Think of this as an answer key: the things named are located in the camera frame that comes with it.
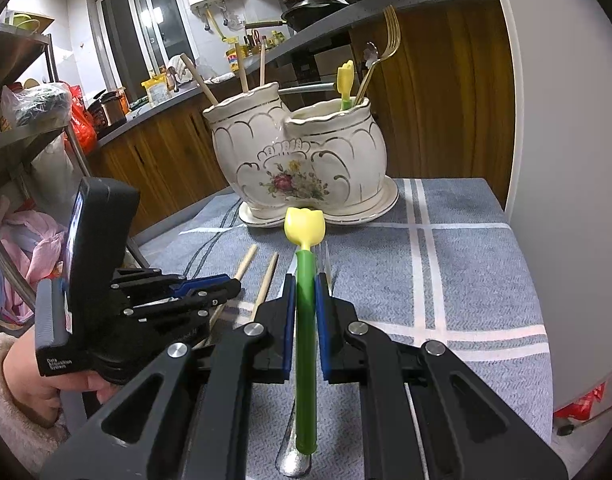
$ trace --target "silver bolt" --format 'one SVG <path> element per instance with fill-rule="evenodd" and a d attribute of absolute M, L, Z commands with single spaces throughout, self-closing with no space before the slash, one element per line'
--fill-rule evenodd
<path fill-rule="evenodd" d="M 430 340 L 426 342 L 426 351 L 430 355 L 442 355 L 446 352 L 446 346 L 441 341 Z"/>
<path fill-rule="evenodd" d="M 264 326 L 261 323 L 248 323 L 244 327 L 244 334 L 249 336 L 260 335 L 264 331 Z"/>
<path fill-rule="evenodd" d="M 348 326 L 348 331 L 351 334 L 364 335 L 366 332 L 368 332 L 368 325 L 363 321 L 353 321 Z"/>
<path fill-rule="evenodd" d="M 186 352 L 188 352 L 188 346 L 184 343 L 173 343 L 166 350 L 166 353 L 173 358 L 182 357 L 186 355 Z"/>

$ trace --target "gold fork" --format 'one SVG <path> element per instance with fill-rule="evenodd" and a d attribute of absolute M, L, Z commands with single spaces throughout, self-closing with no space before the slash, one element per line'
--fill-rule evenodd
<path fill-rule="evenodd" d="M 355 98 L 353 106 L 360 104 L 364 96 L 366 95 L 368 85 L 371 82 L 372 74 L 373 72 L 375 72 L 375 67 L 377 67 L 377 65 L 379 65 L 379 63 L 381 63 L 382 61 L 394 56 L 398 48 L 400 47 L 400 22 L 397 19 L 395 7 L 393 7 L 392 5 L 386 7 L 386 9 L 384 10 L 384 16 L 386 17 L 386 28 L 388 30 L 388 44 L 386 45 L 386 50 L 384 50 L 384 53 L 368 69 L 368 73 L 364 77 L 362 84 L 359 86 L 359 91 L 357 92 L 357 97 Z"/>

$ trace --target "plaid pattern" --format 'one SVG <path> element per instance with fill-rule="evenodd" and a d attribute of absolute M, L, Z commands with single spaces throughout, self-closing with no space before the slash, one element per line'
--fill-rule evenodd
<path fill-rule="evenodd" d="M 528 268 L 499 203 L 481 179 L 396 183 L 400 198 L 377 221 L 326 226 L 334 296 L 351 301 L 360 319 L 395 340 L 445 342 L 549 442 L 548 341 Z M 233 275 L 250 245 L 258 244 L 242 294 L 225 309 L 223 329 L 248 321 L 273 251 L 280 256 L 269 298 L 279 295 L 284 274 L 296 265 L 296 248 L 283 229 L 247 228 L 239 204 L 234 194 L 215 197 L 154 262 L 189 277 Z M 291 406 L 291 387 L 254 387 L 251 479 L 282 478 L 274 463 Z M 362 478 L 358 389 L 320 380 L 318 410 L 319 449 L 310 477 Z"/>

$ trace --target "beige sleeve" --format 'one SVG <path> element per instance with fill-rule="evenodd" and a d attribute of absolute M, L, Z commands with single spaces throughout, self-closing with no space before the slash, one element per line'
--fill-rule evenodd
<path fill-rule="evenodd" d="M 4 357 L 14 342 L 14 337 L 0 334 L 0 435 L 24 467 L 37 476 L 44 460 L 68 433 L 58 425 L 46 430 L 33 424 L 15 406 L 2 372 Z"/>

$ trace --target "table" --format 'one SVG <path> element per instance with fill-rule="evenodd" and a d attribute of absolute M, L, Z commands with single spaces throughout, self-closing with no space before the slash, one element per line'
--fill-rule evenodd
<path fill-rule="evenodd" d="M 445 342 L 546 442 L 552 378 L 539 301 L 504 213 L 483 179 L 398 179 L 396 206 L 363 226 L 326 226 L 334 296 L 391 338 L 420 346 Z M 164 272 L 233 275 L 251 244 L 256 257 L 218 330 L 248 322 L 273 251 L 269 298 L 294 272 L 296 247 L 282 228 L 248 228 L 235 194 L 213 198 L 155 260 Z M 254 385 L 247 475 L 283 478 L 274 467 L 293 389 Z M 358 388 L 318 385 L 318 452 L 313 480 L 363 478 Z"/>

